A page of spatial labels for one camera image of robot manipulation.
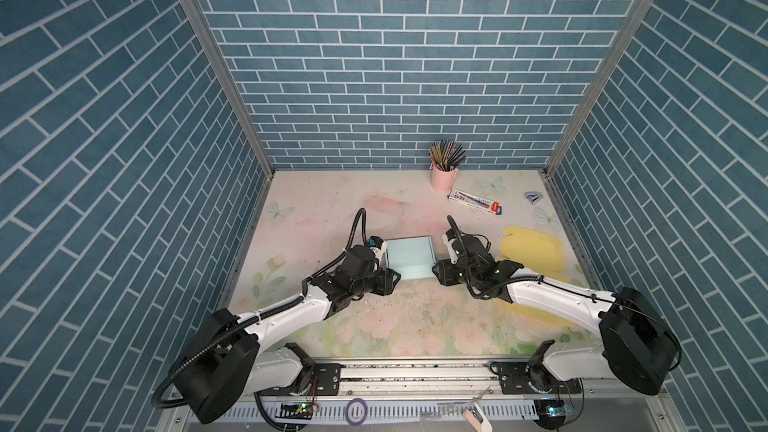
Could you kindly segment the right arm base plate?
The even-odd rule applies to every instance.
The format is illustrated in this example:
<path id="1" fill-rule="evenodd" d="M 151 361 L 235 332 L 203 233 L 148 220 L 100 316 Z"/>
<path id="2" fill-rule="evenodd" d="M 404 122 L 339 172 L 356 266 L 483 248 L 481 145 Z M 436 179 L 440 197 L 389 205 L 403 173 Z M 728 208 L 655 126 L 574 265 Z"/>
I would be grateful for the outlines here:
<path id="1" fill-rule="evenodd" d="M 582 392 L 578 379 L 560 381 L 542 366 L 521 361 L 492 361 L 488 369 L 499 382 L 503 395 L 575 395 Z"/>

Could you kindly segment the light blue paper box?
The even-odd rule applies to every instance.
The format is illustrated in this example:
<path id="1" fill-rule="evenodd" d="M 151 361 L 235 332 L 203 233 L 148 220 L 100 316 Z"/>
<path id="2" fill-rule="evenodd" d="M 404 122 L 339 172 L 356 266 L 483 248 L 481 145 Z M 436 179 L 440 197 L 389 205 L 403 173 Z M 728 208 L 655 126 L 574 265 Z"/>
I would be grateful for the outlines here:
<path id="1" fill-rule="evenodd" d="M 433 278 L 436 257 L 429 236 L 394 239 L 387 242 L 385 262 L 400 274 L 402 281 Z"/>

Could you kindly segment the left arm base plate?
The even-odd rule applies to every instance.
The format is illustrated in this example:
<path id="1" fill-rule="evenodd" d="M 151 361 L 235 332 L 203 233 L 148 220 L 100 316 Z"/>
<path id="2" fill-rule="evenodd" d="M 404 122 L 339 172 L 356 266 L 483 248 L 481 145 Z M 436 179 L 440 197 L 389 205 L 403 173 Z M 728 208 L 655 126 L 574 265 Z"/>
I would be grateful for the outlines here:
<path id="1" fill-rule="evenodd" d="M 312 371 L 304 367 L 298 377 L 286 387 L 273 387 L 261 392 L 264 396 L 337 396 L 339 393 L 342 365 L 340 363 L 316 363 Z"/>

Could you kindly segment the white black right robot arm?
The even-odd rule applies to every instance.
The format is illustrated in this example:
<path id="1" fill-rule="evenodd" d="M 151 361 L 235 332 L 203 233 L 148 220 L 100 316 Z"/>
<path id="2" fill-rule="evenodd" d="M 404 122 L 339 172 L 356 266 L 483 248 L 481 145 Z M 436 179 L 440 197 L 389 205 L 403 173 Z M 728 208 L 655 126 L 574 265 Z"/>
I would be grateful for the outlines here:
<path id="1" fill-rule="evenodd" d="M 463 285 L 477 300 L 544 311 L 596 338 L 576 347 L 543 341 L 526 365 L 531 386 L 542 393 L 576 379 L 616 379 L 654 396 L 679 363 L 682 348 L 667 323 L 639 291 L 597 291 L 537 274 L 518 262 L 495 260 L 475 235 L 449 230 L 448 258 L 433 273 L 443 286 Z"/>

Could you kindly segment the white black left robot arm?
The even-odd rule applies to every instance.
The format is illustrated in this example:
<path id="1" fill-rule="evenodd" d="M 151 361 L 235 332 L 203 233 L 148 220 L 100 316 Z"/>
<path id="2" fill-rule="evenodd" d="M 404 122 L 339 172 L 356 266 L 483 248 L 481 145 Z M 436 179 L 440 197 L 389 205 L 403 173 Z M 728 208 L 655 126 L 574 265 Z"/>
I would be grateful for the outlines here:
<path id="1" fill-rule="evenodd" d="M 294 343 L 278 350 L 273 345 L 332 317 L 366 294 L 392 294 L 401 276 L 383 266 L 386 250 L 386 241 L 372 237 L 346 249 L 336 261 L 305 278 L 298 294 L 268 309 L 241 315 L 226 308 L 214 312 L 153 393 L 153 406 L 187 406 L 207 424 L 244 394 L 274 388 L 302 391 L 313 360 Z"/>

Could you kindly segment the yellow paper box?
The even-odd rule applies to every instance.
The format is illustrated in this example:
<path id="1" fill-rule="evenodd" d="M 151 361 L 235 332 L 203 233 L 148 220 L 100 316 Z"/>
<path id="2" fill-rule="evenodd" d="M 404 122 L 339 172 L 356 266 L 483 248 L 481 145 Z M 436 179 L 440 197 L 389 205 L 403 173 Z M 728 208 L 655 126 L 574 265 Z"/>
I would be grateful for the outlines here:
<path id="1" fill-rule="evenodd" d="M 504 237 L 500 242 L 501 254 L 526 268 L 543 274 L 551 279 L 566 283 L 573 280 L 564 274 L 566 256 L 562 241 L 555 236 L 519 226 L 507 226 L 503 229 Z M 514 313 L 543 323 L 566 327 L 569 322 L 555 315 L 529 306 L 502 303 L 502 306 Z"/>

